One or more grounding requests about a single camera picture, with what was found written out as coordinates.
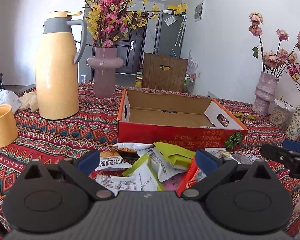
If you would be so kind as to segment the white blue plastic bag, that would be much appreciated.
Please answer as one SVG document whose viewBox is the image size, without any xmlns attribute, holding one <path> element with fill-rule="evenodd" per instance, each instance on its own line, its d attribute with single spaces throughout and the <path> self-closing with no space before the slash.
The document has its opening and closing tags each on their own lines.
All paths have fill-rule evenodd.
<svg viewBox="0 0 300 240">
<path fill-rule="evenodd" d="M 8 104 L 12 107 L 13 114 L 21 107 L 22 103 L 13 91 L 0 89 L 0 105 Z"/>
</svg>

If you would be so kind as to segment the silver dark snack packet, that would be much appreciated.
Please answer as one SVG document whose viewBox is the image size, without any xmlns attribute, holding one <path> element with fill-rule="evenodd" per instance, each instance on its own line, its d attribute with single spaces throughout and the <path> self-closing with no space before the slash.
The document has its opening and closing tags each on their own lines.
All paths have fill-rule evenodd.
<svg viewBox="0 0 300 240">
<path fill-rule="evenodd" d="M 228 152 L 225 148 L 206 148 L 205 150 L 218 159 L 233 159 L 237 161 L 238 164 L 242 165 L 251 165 L 254 161 L 258 159 L 258 157 L 254 156 L 253 154 L 241 155 L 231 153 Z"/>
</svg>

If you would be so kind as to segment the white snack packet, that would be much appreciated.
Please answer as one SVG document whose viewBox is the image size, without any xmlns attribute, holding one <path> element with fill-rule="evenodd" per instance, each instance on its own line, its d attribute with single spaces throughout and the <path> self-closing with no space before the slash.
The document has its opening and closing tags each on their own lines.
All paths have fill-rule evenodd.
<svg viewBox="0 0 300 240">
<path fill-rule="evenodd" d="M 123 172 L 124 177 L 135 177 L 141 183 L 141 191 L 165 191 L 162 182 L 184 173 L 185 170 L 174 168 L 156 148 L 137 152 L 139 159 Z"/>
</svg>

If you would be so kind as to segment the patterned red tablecloth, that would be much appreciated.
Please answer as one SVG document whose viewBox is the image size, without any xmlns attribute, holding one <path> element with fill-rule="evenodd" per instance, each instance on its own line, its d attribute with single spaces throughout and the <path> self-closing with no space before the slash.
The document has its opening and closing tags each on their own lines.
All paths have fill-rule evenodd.
<svg viewBox="0 0 300 240">
<path fill-rule="evenodd" d="M 0 222 L 7 230 L 10 228 L 2 215 L 2 202 L 29 161 L 39 159 L 44 164 L 55 164 L 66 157 L 79 158 L 93 149 L 108 151 L 110 145 L 117 143 L 117 114 L 125 88 L 116 86 L 112 97 L 99 99 L 94 96 L 92 84 L 79 84 L 79 112 L 60 121 L 46 121 L 38 111 L 16 113 L 18 138 L 9 146 L 0 148 Z M 244 115 L 241 122 L 248 128 L 248 133 L 235 153 L 261 157 L 262 143 L 281 146 L 286 138 L 268 117 L 254 113 L 251 104 L 224 99 L 217 101 L 234 115 Z M 269 166 L 290 193 L 293 204 L 297 204 L 300 180 L 290 178 L 288 170 L 281 164 L 270 161 Z"/>
</svg>

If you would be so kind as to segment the brown wooden chair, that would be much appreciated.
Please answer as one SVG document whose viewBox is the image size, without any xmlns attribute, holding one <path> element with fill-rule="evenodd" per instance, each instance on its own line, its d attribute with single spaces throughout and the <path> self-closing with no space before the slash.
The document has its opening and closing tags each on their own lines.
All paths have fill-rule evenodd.
<svg viewBox="0 0 300 240">
<path fill-rule="evenodd" d="M 141 87 L 182 92 L 187 65 L 186 59 L 145 53 Z"/>
</svg>

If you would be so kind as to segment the large green snack pack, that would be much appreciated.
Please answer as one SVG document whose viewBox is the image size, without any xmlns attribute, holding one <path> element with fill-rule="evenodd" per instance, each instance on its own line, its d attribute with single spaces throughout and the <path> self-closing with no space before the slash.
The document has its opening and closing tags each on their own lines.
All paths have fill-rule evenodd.
<svg viewBox="0 0 300 240">
<path fill-rule="evenodd" d="M 164 142 L 155 142 L 154 146 L 173 168 L 180 170 L 187 170 L 195 155 L 191 150 Z"/>
</svg>

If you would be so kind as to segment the white nutrition label packet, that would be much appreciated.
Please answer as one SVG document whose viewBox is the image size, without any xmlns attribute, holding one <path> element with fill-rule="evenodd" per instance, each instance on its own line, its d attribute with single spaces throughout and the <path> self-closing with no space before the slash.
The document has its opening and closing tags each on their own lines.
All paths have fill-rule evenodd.
<svg viewBox="0 0 300 240">
<path fill-rule="evenodd" d="M 110 190 L 115 196 L 120 191 L 141 191 L 141 181 L 137 176 L 132 177 L 117 177 L 98 175 L 95 181 Z"/>
</svg>

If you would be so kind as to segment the textured lilac vase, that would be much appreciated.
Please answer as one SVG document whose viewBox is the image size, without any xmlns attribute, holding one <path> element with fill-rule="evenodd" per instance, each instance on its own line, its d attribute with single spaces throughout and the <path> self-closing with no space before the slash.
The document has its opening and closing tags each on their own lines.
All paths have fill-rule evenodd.
<svg viewBox="0 0 300 240">
<path fill-rule="evenodd" d="M 255 89 L 255 101 L 252 110 L 262 116 L 268 115 L 269 106 L 275 99 L 279 80 L 268 73 L 261 72 Z"/>
</svg>

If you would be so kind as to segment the white wall panel box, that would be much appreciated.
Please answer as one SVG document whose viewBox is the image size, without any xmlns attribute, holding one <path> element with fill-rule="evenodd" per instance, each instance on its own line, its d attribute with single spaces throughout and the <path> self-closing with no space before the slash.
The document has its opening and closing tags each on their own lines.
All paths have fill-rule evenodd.
<svg viewBox="0 0 300 240">
<path fill-rule="evenodd" d="M 194 9 L 194 21 L 200 21 L 203 18 L 203 13 L 204 13 L 204 7 L 205 7 L 205 1 L 202 1 L 199 3 L 195 9 Z"/>
</svg>

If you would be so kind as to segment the mauve glass vase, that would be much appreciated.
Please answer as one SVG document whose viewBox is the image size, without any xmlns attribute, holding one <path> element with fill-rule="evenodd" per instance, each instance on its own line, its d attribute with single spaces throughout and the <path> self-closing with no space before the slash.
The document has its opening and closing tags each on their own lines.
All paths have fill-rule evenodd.
<svg viewBox="0 0 300 240">
<path fill-rule="evenodd" d="M 95 48 L 95 55 L 87 59 L 87 65 L 94 71 L 94 94 L 98 98 L 111 97 L 115 88 L 115 73 L 123 66 L 123 59 L 117 57 L 116 48 Z"/>
</svg>

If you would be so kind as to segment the pink snack packet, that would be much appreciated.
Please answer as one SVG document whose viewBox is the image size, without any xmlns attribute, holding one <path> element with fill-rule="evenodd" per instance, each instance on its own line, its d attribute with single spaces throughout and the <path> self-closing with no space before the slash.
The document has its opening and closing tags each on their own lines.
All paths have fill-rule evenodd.
<svg viewBox="0 0 300 240">
<path fill-rule="evenodd" d="M 185 173 L 176 174 L 172 178 L 163 181 L 162 185 L 166 191 L 175 191 L 178 188 L 184 176 Z"/>
</svg>

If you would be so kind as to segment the oat cracker packet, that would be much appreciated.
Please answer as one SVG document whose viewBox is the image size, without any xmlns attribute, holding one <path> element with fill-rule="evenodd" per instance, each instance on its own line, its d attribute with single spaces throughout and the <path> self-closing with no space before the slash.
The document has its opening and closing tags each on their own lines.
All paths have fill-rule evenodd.
<svg viewBox="0 0 300 240">
<path fill-rule="evenodd" d="M 112 150 L 100 153 L 100 163 L 94 171 L 124 170 L 131 167 L 132 165 L 126 162 L 117 150 Z"/>
</svg>

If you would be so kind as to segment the red orange chip bag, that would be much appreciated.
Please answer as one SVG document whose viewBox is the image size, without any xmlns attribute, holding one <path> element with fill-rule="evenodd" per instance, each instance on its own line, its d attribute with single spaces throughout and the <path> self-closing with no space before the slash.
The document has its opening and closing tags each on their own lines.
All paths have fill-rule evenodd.
<svg viewBox="0 0 300 240">
<path fill-rule="evenodd" d="M 176 194 L 178 197 L 181 197 L 183 191 L 192 187 L 199 181 L 203 180 L 206 177 L 206 174 L 197 166 L 196 158 L 194 157 L 190 163 L 189 169 L 186 171 L 183 176 L 179 186 L 176 189 Z"/>
</svg>

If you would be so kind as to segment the dried pink roses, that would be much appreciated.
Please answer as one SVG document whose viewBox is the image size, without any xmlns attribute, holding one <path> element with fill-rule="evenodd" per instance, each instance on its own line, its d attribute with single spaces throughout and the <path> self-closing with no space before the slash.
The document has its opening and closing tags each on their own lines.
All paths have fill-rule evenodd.
<svg viewBox="0 0 300 240">
<path fill-rule="evenodd" d="M 266 52 L 264 50 L 261 38 L 261 35 L 263 34 L 261 28 L 261 25 L 264 22 L 263 16 L 258 12 L 253 12 L 249 15 L 249 20 L 249 32 L 259 40 L 259 45 L 252 49 L 253 57 L 256 59 L 259 57 L 261 58 L 263 73 L 270 74 L 276 79 L 279 79 L 283 75 L 284 71 L 288 69 L 288 67 L 296 63 L 297 54 L 294 52 L 294 50 L 298 48 L 300 51 L 300 31 L 297 35 L 296 45 L 293 47 L 291 52 L 288 52 L 281 47 L 281 43 L 283 41 L 288 41 L 289 35 L 285 30 L 277 29 L 276 34 L 279 41 L 277 50 Z"/>
</svg>

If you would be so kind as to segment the floral patterned bottle vase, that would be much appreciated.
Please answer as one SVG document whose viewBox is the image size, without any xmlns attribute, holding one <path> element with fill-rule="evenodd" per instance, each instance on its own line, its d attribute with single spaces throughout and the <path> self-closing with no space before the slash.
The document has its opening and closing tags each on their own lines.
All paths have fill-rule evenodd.
<svg viewBox="0 0 300 240">
<path fill-rule="evenodd" d="M 286 130 L 286 136 L 291 140 L 296 140 L 300 133 L 300 103 L 295 109 L 291 122 Z"/>
</svg>

